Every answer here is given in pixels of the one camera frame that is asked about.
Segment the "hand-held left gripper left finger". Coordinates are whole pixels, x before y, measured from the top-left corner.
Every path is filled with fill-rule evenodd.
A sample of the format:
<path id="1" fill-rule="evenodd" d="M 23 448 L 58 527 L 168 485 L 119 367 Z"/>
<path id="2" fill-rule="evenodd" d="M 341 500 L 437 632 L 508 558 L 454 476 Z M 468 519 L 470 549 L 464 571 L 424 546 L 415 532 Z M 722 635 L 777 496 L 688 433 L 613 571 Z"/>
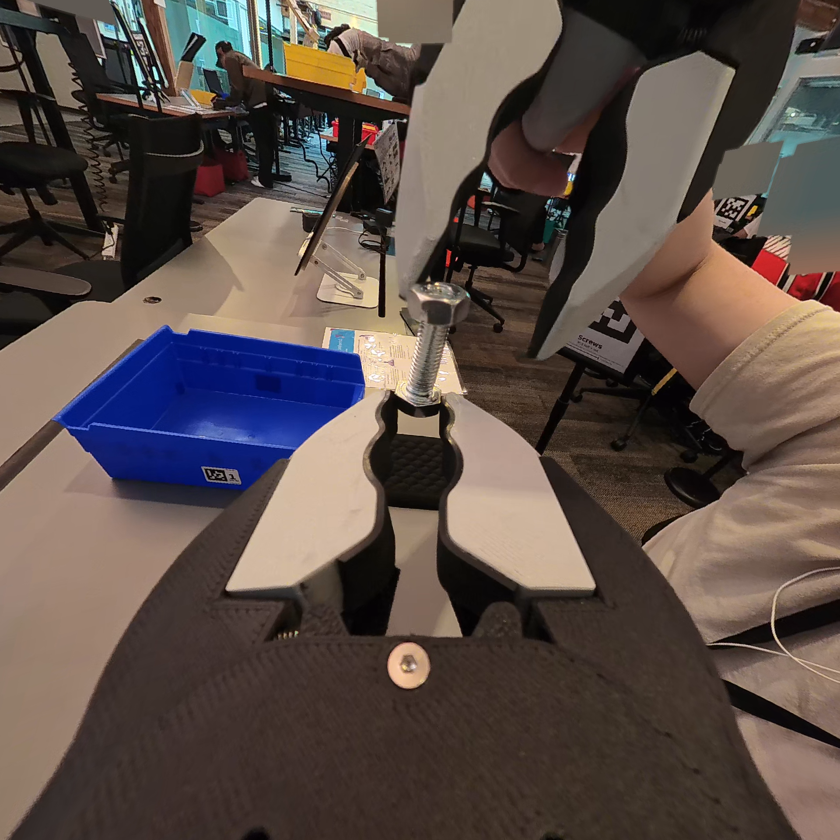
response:
<path id="1" fill-rule="evenodd" d="M 384 481 L 393 393 L 375 391 L 288 460 L 225 592 L 327 606 L 350 634 L 384 635 L 396 593 L 396 538 Z"/>

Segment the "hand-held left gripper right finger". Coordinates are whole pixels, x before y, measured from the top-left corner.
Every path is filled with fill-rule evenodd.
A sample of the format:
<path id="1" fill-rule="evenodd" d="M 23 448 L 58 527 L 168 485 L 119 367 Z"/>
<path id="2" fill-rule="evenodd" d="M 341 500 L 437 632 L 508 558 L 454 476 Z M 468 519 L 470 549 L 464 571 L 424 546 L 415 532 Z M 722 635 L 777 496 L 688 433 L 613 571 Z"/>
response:
<path id="1" fill-rule="evenodd" d="M 592 598 L 595 579 L 536 450 L 463 395 L 443 397 L 439 420 L 437 578 L 461 633 L 496 603 L 527 626 L 539 602 Z"/>

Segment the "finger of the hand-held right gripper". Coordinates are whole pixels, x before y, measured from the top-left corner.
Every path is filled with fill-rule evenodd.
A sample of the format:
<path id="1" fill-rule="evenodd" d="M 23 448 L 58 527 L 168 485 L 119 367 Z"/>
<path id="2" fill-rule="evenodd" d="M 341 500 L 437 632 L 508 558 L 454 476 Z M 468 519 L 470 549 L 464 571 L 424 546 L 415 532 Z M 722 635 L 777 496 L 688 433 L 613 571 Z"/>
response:
<path id="1" fill-rule="evenodd" d="M 702 51 L 641 70 L 586 143 L 559 273 L 527 356 L 561 350 L 646 267 L 673 231 L 734 68 Z"/>
<path id="2" fill-rule="evenodd" d="M 503 119 L 520 113 L 559 44 L 561 3 L 464 2 L 426 80 L 414 91 L 395 211 L 398 292 L 416 301 L 445 251 L 448 226 L 484 169 Z"/>

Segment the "blue plastic bin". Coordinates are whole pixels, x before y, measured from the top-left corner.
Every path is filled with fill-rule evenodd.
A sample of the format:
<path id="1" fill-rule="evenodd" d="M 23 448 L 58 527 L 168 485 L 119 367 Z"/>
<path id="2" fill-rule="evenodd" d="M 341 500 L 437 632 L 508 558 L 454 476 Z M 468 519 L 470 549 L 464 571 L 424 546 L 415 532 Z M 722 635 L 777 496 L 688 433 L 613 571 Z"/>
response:
<path id="1" fill-rule="evenodd" d="M 364 390 L 357 353 L 164 326 L 54 419 L 112 479 L 243 490 Z"/>

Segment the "steel hex bolt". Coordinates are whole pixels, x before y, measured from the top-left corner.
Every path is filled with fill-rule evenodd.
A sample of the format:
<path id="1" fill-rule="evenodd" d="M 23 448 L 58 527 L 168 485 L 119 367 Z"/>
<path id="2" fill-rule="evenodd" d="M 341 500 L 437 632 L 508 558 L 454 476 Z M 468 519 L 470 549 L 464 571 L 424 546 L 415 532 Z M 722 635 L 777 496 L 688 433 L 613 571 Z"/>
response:
<path id="1" fill-rule="evenodd" d="M 437 385 L 448 334 L 467 317 L 469 296 L 464 288 L 445 282 L 412 285 L 406 293 L 409 314 L 417 321 L 416 346 L 407 379 L 418 390 Z"/>

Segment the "person's right hand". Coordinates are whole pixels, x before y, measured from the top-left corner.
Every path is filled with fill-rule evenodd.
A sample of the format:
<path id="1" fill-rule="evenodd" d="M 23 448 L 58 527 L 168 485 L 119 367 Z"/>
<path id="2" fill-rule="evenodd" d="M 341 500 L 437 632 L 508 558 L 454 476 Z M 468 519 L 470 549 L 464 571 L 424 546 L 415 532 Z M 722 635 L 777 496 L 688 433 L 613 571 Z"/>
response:
<path id="1" fill-rule="evenodd" d="M 556 101 L 534 102 L 492 141 L 490 172 L 506 188 L 560 196 L 596 117 L 595 111 L 563 110 Z"/>

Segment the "wooden standing desk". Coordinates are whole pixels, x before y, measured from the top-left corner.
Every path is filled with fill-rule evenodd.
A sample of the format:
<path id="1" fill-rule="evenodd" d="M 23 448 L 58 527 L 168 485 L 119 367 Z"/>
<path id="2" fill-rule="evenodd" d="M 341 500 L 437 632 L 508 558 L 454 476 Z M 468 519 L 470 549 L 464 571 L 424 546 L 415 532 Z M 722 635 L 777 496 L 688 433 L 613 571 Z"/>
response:
<path id="1" fill-rule="evenodd" d="M 337 165 L 339 175 L 352 152 L 362 141 L 364 122 L 381 125 L 386 120 L 407 120 L 410 106 L 398 101 L 378 99 L 350 89 L 341 89 L 309 80 L 283 76 L 257 67 L 244 68 L 244 76 L 263 81 L 314 111 L 339 120 Z"/>
<path id="2" fill-rule="evenodd" d="M 90 104 L 91 114 L 101 126 L 118 137 L 121 150 L 129 148 L 127 119 L 138 114 L 147 119 L 200 117 L 206 158 L 217 161 L 224 169 L 227 182 L 242 182 L 252 174 L 245 140 L 249 135 L 247 113 L 241 108 L 214 109 L 196 99 L 200 91 L 187 91 L 188 97 L 138 98 L 130 93 L 98 93 Z"/>

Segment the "black office chair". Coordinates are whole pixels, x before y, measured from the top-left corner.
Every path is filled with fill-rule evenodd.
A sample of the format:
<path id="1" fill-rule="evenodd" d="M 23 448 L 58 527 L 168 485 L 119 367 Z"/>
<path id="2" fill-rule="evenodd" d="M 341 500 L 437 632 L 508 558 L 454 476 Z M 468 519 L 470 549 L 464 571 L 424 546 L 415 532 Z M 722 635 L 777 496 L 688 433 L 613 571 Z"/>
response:
<path id="1" fill-rule="evenodd" d="M 464 283 L 467 297 L 493 318 L 495 333 L 503 331 L 505 319 L 493 308 L 493 298 L 475 288 L 474 276 L 478 268 L 519 273 L 529 255 L 532 218 L 522 195 L 508 194 L 499 202 L 478 192 L 448 227 L 446 281 L 451 281 L 454 272 L 469 269 Z"/>
<path id="2" fill-rule="evenodd" d="M 129 290 L 192 244 L 196 173 L 204 159 L 200 117 L 129 116 L 129 186 L 120 270 Z"/>

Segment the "large yellow tote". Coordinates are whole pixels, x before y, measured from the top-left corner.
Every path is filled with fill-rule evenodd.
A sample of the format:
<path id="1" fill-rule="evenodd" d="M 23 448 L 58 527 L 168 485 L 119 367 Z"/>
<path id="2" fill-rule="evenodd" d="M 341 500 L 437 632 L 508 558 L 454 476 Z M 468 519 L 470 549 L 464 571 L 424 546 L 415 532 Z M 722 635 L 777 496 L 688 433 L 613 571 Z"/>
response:
<path id="1" fill-rule="evenodd" d="M 283 45 L 285 75 L 320 85 L 363 92 L 366 76 L 352 58 L 304 45 Z"/>

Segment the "dark board on stand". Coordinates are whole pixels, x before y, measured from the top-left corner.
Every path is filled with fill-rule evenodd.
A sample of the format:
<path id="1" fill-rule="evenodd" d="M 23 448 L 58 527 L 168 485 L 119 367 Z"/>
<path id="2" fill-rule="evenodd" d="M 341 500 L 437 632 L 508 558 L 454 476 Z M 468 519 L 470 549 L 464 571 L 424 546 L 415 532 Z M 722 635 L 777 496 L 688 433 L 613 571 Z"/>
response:
<path id="1" fill-rule="evenodd" d="M 326 232 L 330 220 L 339 209 L 339 205 L 344 197 L 344 194 L 347 192 L 350 184 L 352 183 L 354 174 L 358 169 L 359 162 L 361 161 L 361 157 L 365 149 L 366 141 L 364 140 L 358 142 L 353 147 L 353 151 L 339 175 L 335 189 L 332 191 L 327 205 L 322 211 L 313 231 L 311 232 L 308 244 L 300 254 L 300 259 L 295 269 L 295 275 L 300 274 L 304 269 L 306 269 L 317 254 L 323 234 Z"/>

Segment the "black pole stand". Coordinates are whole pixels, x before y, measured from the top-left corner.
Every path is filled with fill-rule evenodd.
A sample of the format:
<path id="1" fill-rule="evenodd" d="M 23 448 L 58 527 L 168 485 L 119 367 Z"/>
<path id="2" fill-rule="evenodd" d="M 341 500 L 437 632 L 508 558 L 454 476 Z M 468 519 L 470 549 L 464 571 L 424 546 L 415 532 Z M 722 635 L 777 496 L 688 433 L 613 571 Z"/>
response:
<path id="1" fill-rule="evenodd" d="M 392 244 L 392 225 L 394 213 L 391 210 L 380 208 L 374 212 L 375 228 L 380 236 L 380 259 L 378 277 L 377 315 L 383 319 L 386 315 L 386 257 Z"/>

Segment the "black framed marker sign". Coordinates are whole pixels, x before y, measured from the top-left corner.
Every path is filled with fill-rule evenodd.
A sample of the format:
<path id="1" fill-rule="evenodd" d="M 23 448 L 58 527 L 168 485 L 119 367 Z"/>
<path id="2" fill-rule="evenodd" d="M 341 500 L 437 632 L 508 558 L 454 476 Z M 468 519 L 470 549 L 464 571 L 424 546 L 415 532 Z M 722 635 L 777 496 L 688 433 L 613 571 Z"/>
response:
<path id="1" fill-rule="evenodd" d="M 619 375 L 627 373 L 644 347 L 645 337 L 615 299 L 601 317 L 567 343 L 558 355 L 594 364 Z"/>

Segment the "laminated printed sheet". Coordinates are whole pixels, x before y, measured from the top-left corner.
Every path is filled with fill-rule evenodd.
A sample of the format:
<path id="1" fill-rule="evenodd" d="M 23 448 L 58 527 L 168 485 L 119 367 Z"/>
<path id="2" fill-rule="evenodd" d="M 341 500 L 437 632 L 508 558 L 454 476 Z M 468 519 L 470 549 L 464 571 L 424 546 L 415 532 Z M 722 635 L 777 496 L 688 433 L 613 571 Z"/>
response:
<path id="1" fill-rule="evenodd" d="M 417 338 L 393 332 L 327 327 L 322 347 L 356 354 L 366 389 L 394 390 L 407 379 Z"/>

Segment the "white tablet stand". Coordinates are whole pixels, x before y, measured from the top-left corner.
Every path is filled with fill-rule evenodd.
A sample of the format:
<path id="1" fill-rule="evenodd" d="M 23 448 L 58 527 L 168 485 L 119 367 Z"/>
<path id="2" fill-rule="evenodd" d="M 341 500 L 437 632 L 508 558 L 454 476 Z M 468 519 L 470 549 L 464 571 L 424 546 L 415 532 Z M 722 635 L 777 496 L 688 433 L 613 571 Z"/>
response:
<path id="1" fill-rule="evenodd" d="M 380 307 L 378 269 L 369 274 L 362 267 L 361 258 L 350 252 L 348 245 L 342 245 L 343 235 L 357 233 L 349 224 L 339 223 L 329 224 L 318 238 L 311 234 L 308 244 L 313 245 L 313 250 L 308 268 L 319 278 L 316 299 L 325 305 L 377 310 Z"/>

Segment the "red bag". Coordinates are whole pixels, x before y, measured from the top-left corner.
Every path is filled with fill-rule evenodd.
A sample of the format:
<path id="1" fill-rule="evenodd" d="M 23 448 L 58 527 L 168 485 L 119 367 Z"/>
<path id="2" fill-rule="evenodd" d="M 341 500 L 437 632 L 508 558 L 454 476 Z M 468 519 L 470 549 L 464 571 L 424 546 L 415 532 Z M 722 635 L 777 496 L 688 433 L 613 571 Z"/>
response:
<path id="1" fill-rule="evenodd" d="M 249 181 L 250 173 L 243 150 L 215 150 L 207 155 L 196 172 L 194 195 L 214 197 L 226 191 L 227 184 Z"/>

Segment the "person's cream shirt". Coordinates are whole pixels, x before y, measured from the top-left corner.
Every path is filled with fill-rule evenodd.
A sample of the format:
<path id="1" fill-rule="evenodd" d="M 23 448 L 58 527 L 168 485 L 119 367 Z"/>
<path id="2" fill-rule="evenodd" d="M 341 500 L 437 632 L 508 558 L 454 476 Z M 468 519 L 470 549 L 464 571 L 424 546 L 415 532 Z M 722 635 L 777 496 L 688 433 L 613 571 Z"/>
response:
<path id="1" fill-rule="evenodd" d="M 742 342 L 692 409 L 746 475 L 645 551 L 705 642 L 767 624 L 755 649 L 712 646 L 720 676 L 838 738 L 838 621 L 784 637 L 785 618 L 838 601 L 839 316 L 800 302 Z"/>

